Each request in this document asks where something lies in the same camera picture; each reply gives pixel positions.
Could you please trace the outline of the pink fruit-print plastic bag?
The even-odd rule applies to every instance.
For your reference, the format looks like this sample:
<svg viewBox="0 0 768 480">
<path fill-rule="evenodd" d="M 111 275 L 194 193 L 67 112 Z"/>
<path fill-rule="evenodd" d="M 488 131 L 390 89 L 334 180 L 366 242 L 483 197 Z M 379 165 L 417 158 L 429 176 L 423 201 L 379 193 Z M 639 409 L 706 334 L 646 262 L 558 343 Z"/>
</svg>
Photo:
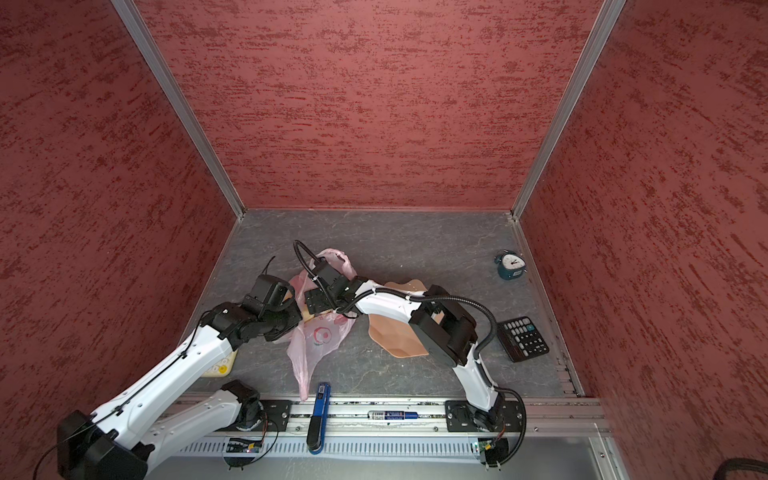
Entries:
<svg viewBox="0 0 768 480">
<path fill-rule="evenodd" d="M 294 377 L 299 388 L 299 398 L 310 397 L 311 377 L 320 361 L 336 351 L 355 324 L 354 318 L 336 313 L 323 313 L 309 318 L 305 301 L 307 292 L 318 287 L 306 271 L 294 276 L 290 285 L 296 293 L 297 305 L 303 315 L 302 322 L 289 334 L 287 355 L 291 360 Z"/>
</svg>

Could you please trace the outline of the pink scalloped plastic bowl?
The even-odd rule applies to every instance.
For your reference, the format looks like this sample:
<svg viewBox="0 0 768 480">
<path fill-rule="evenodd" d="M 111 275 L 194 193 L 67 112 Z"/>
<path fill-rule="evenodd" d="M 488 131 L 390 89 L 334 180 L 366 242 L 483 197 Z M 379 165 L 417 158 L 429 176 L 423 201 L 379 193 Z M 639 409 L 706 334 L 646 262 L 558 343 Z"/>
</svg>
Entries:
<svg viewBox="0 0 768 480">
<path fill-rule="evenodd" d="M 369 336 L 396 358 L 427 356 L 428 351 L 409 324 L 411 314 L 420 304 L 381 291 L 382 288 L 390 288 L 421 296 L 426 293 L 425 285 L 413 279 L 405 284 L 389 282 L 384 285 L 369 280 L 363 286 L 369 296 L 358 307 L 369 317 Z"/>
</svg>

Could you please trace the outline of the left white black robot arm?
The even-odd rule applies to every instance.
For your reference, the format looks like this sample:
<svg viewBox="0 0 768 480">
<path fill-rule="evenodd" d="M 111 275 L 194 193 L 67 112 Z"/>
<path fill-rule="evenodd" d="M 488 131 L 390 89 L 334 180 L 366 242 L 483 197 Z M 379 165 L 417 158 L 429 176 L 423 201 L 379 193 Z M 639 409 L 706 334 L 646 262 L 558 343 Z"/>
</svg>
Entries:
<svg viewBox="0 0 768 480">
<path fill-rule="evenodd" d="M 207 399 L 163 414 L 198 378 L 252 339 L 274 341 L 297 327 L 292 298 L 224 302 L 205 312 L 190 336 L 147 374 L 85 414 L 57 426 L 53 447 L 64 479 L 143 479 L 165 459 L 216 430 L 265 435 L 273 423 L 259 393 L 239 380 Z"/>
</svg>

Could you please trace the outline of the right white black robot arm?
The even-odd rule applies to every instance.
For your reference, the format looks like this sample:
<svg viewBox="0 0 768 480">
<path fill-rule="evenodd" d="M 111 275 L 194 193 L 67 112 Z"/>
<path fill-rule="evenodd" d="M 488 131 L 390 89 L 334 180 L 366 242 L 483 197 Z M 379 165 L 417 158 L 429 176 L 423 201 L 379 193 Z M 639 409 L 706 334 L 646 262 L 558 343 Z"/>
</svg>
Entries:
<svg viewBox="0 0 768 480">
<path fill-rule="evenodd" d="M 491 379 L 480 356 L 497 332 L 494 315 L 482 304 L 439 286 L 405 291 L 362 277 L 339 277 L 331 286 L 322 282 L 304 298 L 311 314 L 379 315 L 408 326 L 435 361 L 452 369 L 464 390 L 463 400 L 445 403 L 450 432 L 525 430 L 525 404 Z"/>
</svg>

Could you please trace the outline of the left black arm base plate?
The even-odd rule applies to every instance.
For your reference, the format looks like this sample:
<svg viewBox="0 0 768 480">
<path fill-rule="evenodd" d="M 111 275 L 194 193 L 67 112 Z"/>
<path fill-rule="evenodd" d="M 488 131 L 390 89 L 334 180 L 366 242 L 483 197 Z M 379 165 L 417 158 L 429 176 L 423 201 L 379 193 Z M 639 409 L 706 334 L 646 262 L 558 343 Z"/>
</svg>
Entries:
<svg viewBox="0 0 768 480">
<path fill-rule="evenodd" d="M 253 429 L 240 430 L 234 425 L 230 425 L 216 430 L 216 433 L 233 432 L 241 435 L 255 435 L 257 433 L 262 434 L 264 428 L 267 428 L 267 432 L 285 432 L 294 402 L 292 400 L 268 399 L 262 400 L 261 404 L 261 420 L 256 423 Z"/>
</svg>

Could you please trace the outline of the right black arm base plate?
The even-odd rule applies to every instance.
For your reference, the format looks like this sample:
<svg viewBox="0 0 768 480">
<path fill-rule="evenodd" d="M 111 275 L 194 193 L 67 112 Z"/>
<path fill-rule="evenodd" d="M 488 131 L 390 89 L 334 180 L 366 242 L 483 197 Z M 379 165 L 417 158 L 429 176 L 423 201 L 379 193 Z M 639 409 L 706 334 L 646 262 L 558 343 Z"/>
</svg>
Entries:
<svg viewBox="0 0 768 480">
<path fill-rule="evenodd" d="M 484 411 L 463 400 L 444 404 L 447 429 L 451 433 L 488 432 L 520 433 L 524 414 L 518 401 L 497 400 L 490 411 Z"/>
</svg>

